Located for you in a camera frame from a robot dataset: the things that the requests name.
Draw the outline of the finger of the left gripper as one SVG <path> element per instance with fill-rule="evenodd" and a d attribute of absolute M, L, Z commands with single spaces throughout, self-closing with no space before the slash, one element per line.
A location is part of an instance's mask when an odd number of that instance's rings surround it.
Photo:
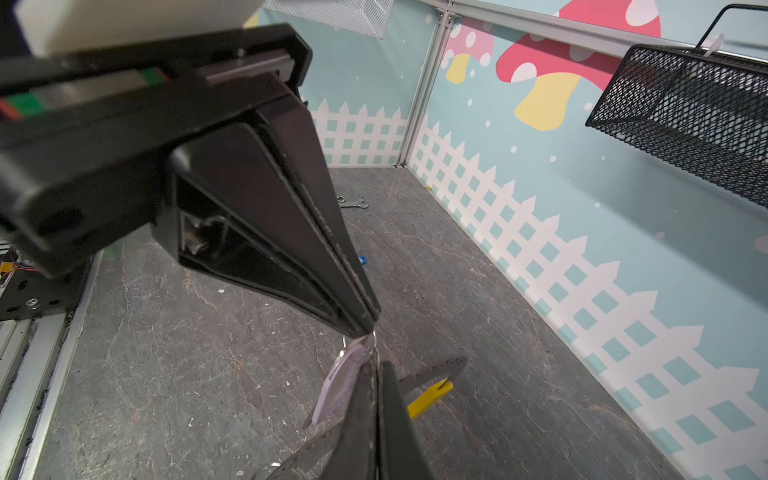
<path fill-rule="evenodd" d="M 281 300 L 346 336 L 372 333 L 375 323 L 348 323 L 310 271 L 311 219 L 259 127 L 229 124 L 169 154 L 154 239 L 187 269 Z"/>
<path fill-rule="evenodd" d="M 380 306 L 351 242 L 320 142 L 307 108 L 283 97 L 257 109 L 259 133 L 276 151 L 311 219 L 310 271 L 350 324 L 374 324 Z"/>

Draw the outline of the pink tagged key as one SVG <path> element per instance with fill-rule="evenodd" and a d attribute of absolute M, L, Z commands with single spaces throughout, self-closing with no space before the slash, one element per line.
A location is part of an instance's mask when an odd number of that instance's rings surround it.
<path fill-rule="evenodd" d="M 322 383 L 315 405 L 303 424 L 304 428 L 320 425 L 340 407 L 351 391 L 360 368 L 370 357 L 368 343 L 373 337 L 373 334 L 369 334 L 344 342 L 344 347 Z"/>

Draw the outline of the silver combination wrench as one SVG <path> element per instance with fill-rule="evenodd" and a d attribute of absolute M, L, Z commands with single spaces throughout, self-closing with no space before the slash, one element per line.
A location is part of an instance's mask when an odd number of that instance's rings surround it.
<path fill-rule="evenodd" d="M 369 203 L 364 199 L 350 200 L 344 196 L 338 196 L 337 203 L 340 208 L 367 209 L 369 207 Z"/>

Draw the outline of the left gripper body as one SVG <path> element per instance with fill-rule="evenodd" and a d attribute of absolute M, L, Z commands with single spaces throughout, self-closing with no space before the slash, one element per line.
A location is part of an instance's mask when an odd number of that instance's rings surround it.
<path fill-rule="evenodd" d="M 153 225 L 179 145 L 300 101 L 312 50 L 288 24 L 244 27 L 255 1 L 5 1 L 1 232 L 68 273 Z"/>

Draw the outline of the black mesh wall basket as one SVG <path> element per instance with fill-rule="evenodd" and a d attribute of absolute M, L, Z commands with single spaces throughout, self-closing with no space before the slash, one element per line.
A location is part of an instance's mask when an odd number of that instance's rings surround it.
<path fill-rule="evenodd" d="M 635 44 L 585 122 L 761 208 L 767 205 L 767 63 Z"/>

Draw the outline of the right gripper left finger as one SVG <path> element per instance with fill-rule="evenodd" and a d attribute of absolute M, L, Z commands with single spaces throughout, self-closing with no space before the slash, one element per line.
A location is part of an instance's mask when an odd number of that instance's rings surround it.
<path fill-rule="evenodd" d="M 307 440 L 283 462 L 254 479 L 373 479 L 376 477 L 377 372 L 371 361 L 359 371 L 344 417 Z"/>

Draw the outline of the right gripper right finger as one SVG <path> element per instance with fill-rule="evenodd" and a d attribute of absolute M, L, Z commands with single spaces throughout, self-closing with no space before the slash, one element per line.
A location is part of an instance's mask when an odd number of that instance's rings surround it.
<path fill-rule="evenodd" d="M 377 471 L 379 479 L 432 480 L 412 421 L 399 391 L 393 365 L 378 367 Z"/>

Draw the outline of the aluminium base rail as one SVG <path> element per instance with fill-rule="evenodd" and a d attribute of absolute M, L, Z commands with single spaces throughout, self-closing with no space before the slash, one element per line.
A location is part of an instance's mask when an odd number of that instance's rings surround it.
<path fill-rule="evenodd" d="M 49 280 L 12 267 L 1 282 L 1 477 L 35 477 L 85 323 L 101 256 Z"/>

